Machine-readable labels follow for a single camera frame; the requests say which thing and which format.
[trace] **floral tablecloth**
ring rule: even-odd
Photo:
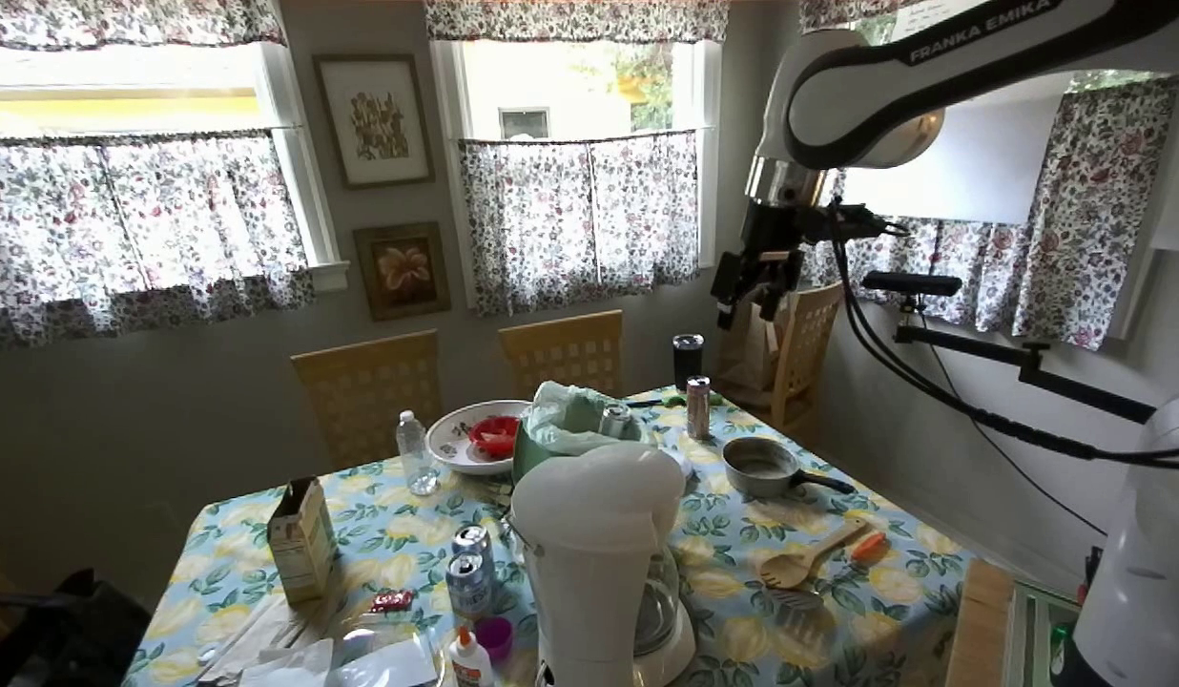
[[[942,685],[970,554],[876,492],[798,488],[783,499],[745,499],[718,457],[732,434],[775,434],[728,400],[710,412],[710,438],[689,438],[676,391],[629,399],[649,438],[695,465],[695,488],[672,536],[698,657],[676,685]],[[848,479],[783,438],[805,470]],[[353,625],[381,587],[414,591],[409,624],[431,649],[451,643],[451,540],[481,525],[495,543],[501,610],[516,625],[502,665],[509,685],[534,675],[534,599],[509,540],[507,482],[447,479],[434,498],[401,487],[401,462],[321,479],[343,554],[343,624]],[[199,512],[167,591],[141,639],[125,685],[195,685],[203,655],[218,649],[259,604],[282,595],[264,540],[282,488],[249,492]],[[819,604],[791,604],[760,586],[760,563],[829,540],[848,518],[885,532],[888,549],[863,571],[829,557]]]

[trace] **spoon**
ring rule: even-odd
[[[763,563],[763,581],[770,587],[802,587],[805,581],[811,581],[815,564],[844,543],[857,540],[864,532],[864,518],[848,525],[844,532],[836,532],[831,540],[825,540],[811,549],[798,549],[798,554],[777,554],[770,563]]]

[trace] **cable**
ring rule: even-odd
[[[942,366],[937,348],[932,348],[932,359],[946,384],[948,395],[956,395],[953,375]],[[1051,509],[1060,509],[1064,516],[1081,518],[1092,536],[1105,540],[1101,526],[1094,526],[1092,518],[1083,518],[1074,509],[1067,509],[1060,498],[1051,498],[1041,482],[1032,482],[980,424],[971,424],[971,431]]]
[[[840,284],[844,284],[844,301],[848,301],[848,325],[855,331],[855,339],[863,344],[864,357],[872,357],[885,371],[891,371],[901,384],[914,386],[919,395],[934,399],[937,406],[970,417],[980,429],[1002,431],[1011,438],[1067,455],[1067,457],[1105,457],[1105,462],[1121,462],[1121,465],[1152,465],[1152,470],[1179,470],[1179,448],[1166,451],[1098,451],[1064,434],[1047,434],[1041,429],[995,417],[986,409],[971,409],[970,400],[961,400],[956,395],[934,386],[932,378],[923,378],[919,371],[910,371],[897,350],[885,348],[885,339],[869,330],[855,289],[849,289],[849,273],[848,273],[848,256],[844,256],[844,240],[831,240],[836,251],[836,268],[840,268]]]

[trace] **glass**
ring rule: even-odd
[[[679,331],[672,335],[672,378],[676,391],[686,391],[686,378],[700,378],[705,335]]]
[[[438,465],[431,457],[422,419],[414,419],[409,409],[396,419],[396,451],[401,451],[404,487],[420,498],[431,498],[438,487]]]

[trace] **box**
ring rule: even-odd
[[[311,479],[291,482],[265,525],[265,543],[291,606],[321,604],[333,587],[333,525]]]

